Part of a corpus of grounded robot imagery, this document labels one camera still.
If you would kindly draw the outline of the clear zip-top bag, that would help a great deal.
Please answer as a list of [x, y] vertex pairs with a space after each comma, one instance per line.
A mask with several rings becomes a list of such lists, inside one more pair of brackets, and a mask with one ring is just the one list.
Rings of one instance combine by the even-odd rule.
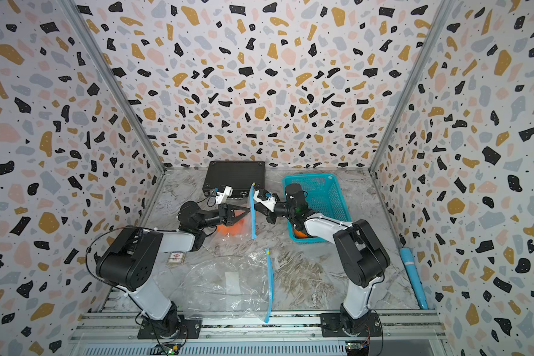
[[180, 284], [180, 310], [191, 319], [217, 312], [220, 319], [254, 317], [267, 323], [274, 302], [270, 250], [201, 262]]
[[216, 207], [220, 213], [221, 224], [215, 227], [215, 232], [224, 240], [243, 241], [248, 238], [257, 238], [255, 201], [253, 198], [260, 185], [253, 182], [249, 193], [244, 195], [249, 201], [242, 206], [228, 204], [234, 189], [231, 186], [214, 188], [211, 196], [215, 199]]

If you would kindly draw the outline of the orange fruit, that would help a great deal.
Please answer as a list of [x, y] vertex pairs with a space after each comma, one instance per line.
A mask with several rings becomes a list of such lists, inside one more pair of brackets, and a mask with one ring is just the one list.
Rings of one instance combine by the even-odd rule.
[[310, 236], [308, 234], [304, 234], [301, 231], [298, 231], [296, 229], [293, 229], [293, 237], [298, 240], [308, 239]]

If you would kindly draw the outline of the teal plastic basket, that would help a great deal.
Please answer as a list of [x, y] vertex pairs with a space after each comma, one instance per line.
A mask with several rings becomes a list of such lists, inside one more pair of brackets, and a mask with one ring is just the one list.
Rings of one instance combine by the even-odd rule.
[[293, 229], [289, 223], [289, 237], [295, 243], [334, 243], [338, 235], [345, 246], [354, 246], [355, 232], [352, 230], [352, 219], [342, 194], [338, 178], [333, 174], [297, 174], [283, 178], [283, 188], [298, 183], [306, 193], [306, 201], [314, 212], [306, 218], [304, 234], [310, 238], [298, 240], [293, 237]]

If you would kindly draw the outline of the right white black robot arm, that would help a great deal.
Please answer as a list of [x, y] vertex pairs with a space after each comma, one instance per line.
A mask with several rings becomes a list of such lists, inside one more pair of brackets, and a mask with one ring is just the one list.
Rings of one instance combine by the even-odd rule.
[[311, 209], [305, 191], [297, 183], [288, 185], [285, 193], [286, 200], [282, 201], [277, 194], [260, 189], [250, 194], [250, 204], [271, 224], [283, 217], [296, 232], [334, 244], [349, 279], [347, 296], [340, 308], [339, 326], [334, 330], [350, 336], [370, 332], [366, 325], [371, 312], [369, 300], [375, 285], [385, 280], [385, 271], [390, 265], [387, 250], [366, 220], [341, 221]]

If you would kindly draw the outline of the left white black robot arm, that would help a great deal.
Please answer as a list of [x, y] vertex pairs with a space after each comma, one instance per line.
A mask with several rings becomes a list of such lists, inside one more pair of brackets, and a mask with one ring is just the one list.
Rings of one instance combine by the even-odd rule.
[[251, 209], [222, 203], [215, 210], [204, 210], [194, 201], [184, 203], [177, 214], [176, 230], [157, 230], [127, 225], [106, 252], [88, 269], [96, 280], [119, 289], [137, 306], [142, 317], [141, 332], [158, 341], [188, 338], [177, 305], [166, 297], [152, 277], [160, 255], [196, 252], [208, 237], [206, 230], [220, 225], [233, 226], [247, 217]]

